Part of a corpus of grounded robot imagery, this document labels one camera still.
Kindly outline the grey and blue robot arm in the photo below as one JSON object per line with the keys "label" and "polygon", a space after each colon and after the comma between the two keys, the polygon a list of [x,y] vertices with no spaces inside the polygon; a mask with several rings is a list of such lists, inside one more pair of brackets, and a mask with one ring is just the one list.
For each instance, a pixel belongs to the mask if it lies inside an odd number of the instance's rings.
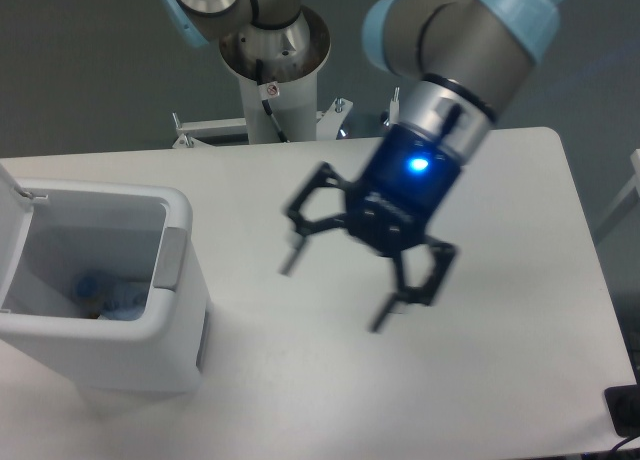
{"label": "grey and blue robot arm", "polygon": [[[328,119],[305,89],[328,57],[322,19],[301,0],[161,0],[192,47],[217,42],[244,89],[253,144],[316,140]],[[342,229],[389,259],[395,288],[371,324],[429,305],[455,259],[427,227],[560,23],[563,0],[379,0],[362,26],[368,61],[416,81],[354,180],[321,164],[285,207],[295,253]]]}

